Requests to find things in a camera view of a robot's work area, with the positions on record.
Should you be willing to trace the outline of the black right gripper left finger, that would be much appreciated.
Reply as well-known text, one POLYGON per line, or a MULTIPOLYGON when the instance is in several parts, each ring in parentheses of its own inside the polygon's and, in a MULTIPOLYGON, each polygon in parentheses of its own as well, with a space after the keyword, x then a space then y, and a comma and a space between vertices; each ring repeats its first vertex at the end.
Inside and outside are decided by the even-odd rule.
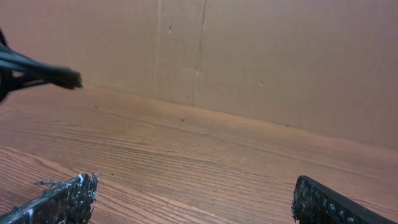
POLYGON ((66 181, 41 180, 42 195, 1 215, 1 224, 89 223, 98 192, 98 174, 78 174, 66 181))

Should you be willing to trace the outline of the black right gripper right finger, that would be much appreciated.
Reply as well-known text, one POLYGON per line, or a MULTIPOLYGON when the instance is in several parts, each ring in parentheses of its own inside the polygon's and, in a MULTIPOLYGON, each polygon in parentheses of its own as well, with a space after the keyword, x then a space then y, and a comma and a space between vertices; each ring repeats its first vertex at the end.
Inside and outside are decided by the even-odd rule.
POLYGON ((397 224, 306 175, 297 179, 291 209, 299 224, 397 224))

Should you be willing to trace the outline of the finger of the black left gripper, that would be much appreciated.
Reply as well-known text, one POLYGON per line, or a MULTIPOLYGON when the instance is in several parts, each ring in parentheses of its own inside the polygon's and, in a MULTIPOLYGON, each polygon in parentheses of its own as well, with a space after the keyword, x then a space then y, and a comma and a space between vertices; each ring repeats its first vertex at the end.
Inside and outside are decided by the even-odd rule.
POLYGON ((38 62, 12 50, 1 33, 1 100, 12 91, 53 84, 68 90, 82 88, 78 71, 38 62))

